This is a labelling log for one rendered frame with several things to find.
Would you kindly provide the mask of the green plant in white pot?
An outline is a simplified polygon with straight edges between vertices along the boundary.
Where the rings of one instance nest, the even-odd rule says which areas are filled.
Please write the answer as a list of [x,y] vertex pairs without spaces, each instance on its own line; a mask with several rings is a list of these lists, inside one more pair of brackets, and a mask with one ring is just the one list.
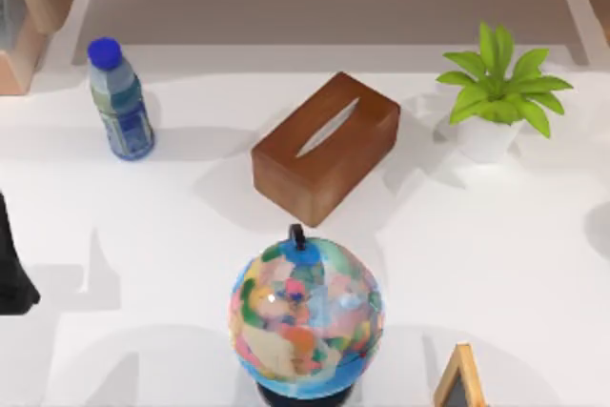
[[547,113],[565,114],[556,93],[573,85],[541,71],[549,50],[533,48],[519,57],[514,51],[510,31],[482,21],[477,51],[443,54],[457,68],[441,73],[436,81],[459,88],[449,124],[457,128],[464,155],[479,164],[495,163],[506,155],[525,124],[550,138]]

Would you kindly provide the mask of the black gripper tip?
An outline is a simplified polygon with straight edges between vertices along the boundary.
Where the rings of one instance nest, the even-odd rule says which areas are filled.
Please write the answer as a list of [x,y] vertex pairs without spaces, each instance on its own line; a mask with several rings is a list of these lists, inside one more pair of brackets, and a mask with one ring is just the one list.
[[25,315],[40,298],[16,252],[6,201],[0,192],[0,315]]

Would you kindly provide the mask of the brown wooden tissue box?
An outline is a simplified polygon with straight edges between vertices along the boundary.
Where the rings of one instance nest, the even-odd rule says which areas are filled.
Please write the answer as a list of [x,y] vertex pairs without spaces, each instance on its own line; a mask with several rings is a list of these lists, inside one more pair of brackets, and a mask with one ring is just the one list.
[[252,148],[254,187],[318,226],[394,147],[400,112],[394,100],[336,73]]

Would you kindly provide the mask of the blue capped water bottle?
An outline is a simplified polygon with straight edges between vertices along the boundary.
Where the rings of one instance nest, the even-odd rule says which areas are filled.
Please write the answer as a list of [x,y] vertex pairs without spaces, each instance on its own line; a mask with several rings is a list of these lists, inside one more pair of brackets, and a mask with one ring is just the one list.
[[155,137],[140,80],[118,41],[92,40],[87,47],[91,96],[112,152],[134,161],[151,152]]

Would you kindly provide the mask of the colourful globe on black stand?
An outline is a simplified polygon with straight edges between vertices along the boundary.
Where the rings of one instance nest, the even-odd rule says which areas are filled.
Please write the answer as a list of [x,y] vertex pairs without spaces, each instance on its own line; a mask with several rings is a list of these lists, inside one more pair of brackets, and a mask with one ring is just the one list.
[[374,275],[300,224],[249,262],[231,294],[231,343],[268,407],[343,407],[383,328]]

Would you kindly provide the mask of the wooden framed blackboard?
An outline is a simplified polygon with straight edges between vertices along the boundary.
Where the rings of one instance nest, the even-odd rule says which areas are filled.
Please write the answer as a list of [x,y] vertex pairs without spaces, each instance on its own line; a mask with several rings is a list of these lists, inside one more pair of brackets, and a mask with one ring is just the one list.
[[469,343],[457,344],[433,396],[434,407],[489,407]]

